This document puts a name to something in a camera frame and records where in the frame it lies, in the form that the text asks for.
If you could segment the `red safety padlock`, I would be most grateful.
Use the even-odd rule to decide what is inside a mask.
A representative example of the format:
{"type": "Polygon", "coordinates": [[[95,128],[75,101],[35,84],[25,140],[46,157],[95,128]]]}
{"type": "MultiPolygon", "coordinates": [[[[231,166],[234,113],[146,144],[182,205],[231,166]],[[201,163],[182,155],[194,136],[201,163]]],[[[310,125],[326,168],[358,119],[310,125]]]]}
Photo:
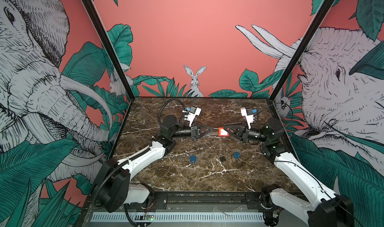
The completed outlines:
{"type": "Polygon", "coordinates": [[[224,128],[219,128],[218,135],[219,137],[228,137],[229,133],[224,128]]]}

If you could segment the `blue padlock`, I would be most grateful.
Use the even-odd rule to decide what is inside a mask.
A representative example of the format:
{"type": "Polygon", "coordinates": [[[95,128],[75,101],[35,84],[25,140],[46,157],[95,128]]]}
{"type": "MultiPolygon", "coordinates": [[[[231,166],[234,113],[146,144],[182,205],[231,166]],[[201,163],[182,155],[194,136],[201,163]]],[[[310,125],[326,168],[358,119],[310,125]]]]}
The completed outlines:
{"type": "Polygon", "coordinates": [[[241,157],[240,153],[238,152],[233,153],[233,156],[235,159],[239,159],[241,157]]]}
{"type": "Polygon", "coordinates": [[[197,163],[197,157],[196,156],[190,156],[190,163],[192,165],[196,164],[197,163]]]}

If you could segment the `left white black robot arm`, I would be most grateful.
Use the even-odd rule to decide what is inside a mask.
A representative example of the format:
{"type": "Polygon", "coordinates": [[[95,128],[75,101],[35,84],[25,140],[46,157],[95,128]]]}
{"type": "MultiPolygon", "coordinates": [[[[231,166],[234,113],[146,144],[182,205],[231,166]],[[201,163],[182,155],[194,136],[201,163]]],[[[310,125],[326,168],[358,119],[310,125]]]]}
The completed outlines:
{"type": "Polygon", "coordinates": [[[92,207],[104,208],[109,213],[123,205],[135,203],[143,209],[150,208],[155,202],[153,189],[144,184],[131,184],[133,177],[169,154],[176,146],[175,138],[190,137],[196,140],[212,132],[213,128],[184,126],[175,116],[166,116],[160,124],[160,131],[148,146],[126,159],[112,159],[103,164],[92,187],[92,207]]]}

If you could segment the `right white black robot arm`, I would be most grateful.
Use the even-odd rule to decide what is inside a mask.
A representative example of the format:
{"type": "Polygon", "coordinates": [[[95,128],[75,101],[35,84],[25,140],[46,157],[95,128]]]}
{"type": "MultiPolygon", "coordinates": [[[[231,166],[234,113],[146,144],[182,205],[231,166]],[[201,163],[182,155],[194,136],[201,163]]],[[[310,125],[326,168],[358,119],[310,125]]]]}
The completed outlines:
{"type": "Polygon", "coordinates": [[[325,186],[295,158],[280,140],[285,132],[281,121],[270,118],[260,130],[242,123],[227,124],[224,130],[244,143],[249,140],[261,142],[263,156],[280,169],[306,197],[303,200],[276,184],[264,187],[260,205],[266,210],[263,214],[265,225],[274,227],[278,224],[279,208],[290,212],[309,227],[355,225],[352,200],[325,186]]]}

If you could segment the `black mounting rail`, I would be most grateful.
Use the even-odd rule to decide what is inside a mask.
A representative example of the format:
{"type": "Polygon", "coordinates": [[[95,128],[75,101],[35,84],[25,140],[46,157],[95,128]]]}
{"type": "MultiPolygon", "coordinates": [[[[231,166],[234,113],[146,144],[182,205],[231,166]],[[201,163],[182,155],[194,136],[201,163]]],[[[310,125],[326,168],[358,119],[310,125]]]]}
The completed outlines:
{"type": "Polygon", "coordinates": [[[144,211],[165,210],[171,205],[246,205],[248,210],[270,212],[278,207],[264,208],[261,204],[261,192],[167,192],[150,191],[148,189],[129,190],[127,195],[122,192],[99,194],[96,205],[92,205],[93,196],[87,197],[86,208],[102,208],[108,212],[122,209],[129,204],[130,210],[144,211]]]}

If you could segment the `left black frame post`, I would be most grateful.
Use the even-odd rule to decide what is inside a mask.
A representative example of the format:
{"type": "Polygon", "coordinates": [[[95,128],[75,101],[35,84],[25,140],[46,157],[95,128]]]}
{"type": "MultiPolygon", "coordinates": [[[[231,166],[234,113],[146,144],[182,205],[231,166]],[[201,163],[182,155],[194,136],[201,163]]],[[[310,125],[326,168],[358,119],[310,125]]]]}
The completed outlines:
{"type": "Polygon", "coordinates": [[[88,13],[88,16],[90,17],[91,21],[92,21],[92,24],[94,26],[94,28],[96,29],[96,32],[99,36],[99,38],[101,39],[101,42],[102,42],[102,45],[103,47],[105,48],[106,52],[107,52],[107,55],[108,57],[110,58],[115,70],[117,71],[118,73],[118,76],[120,77],[120,80],[122,81],[122,84],[129,96],[129,99],[132,101],[132,100],[135,100],[135,96],[134,96],[134,93],[126,79],[126,75],[125,73],[123,72],[123,69],[121,67],[121,64],[119,62],[119,59],[118,59],[118,56],[113,48],[113,45],[110,41],[110,38],[107,34],[107,31],[105,30],[104,28],[104,25],[100,19],[100,16],[95,8],[95,5],[93,4],[93,1],[92,0],[81,0],[87,13],[88,13]]]}

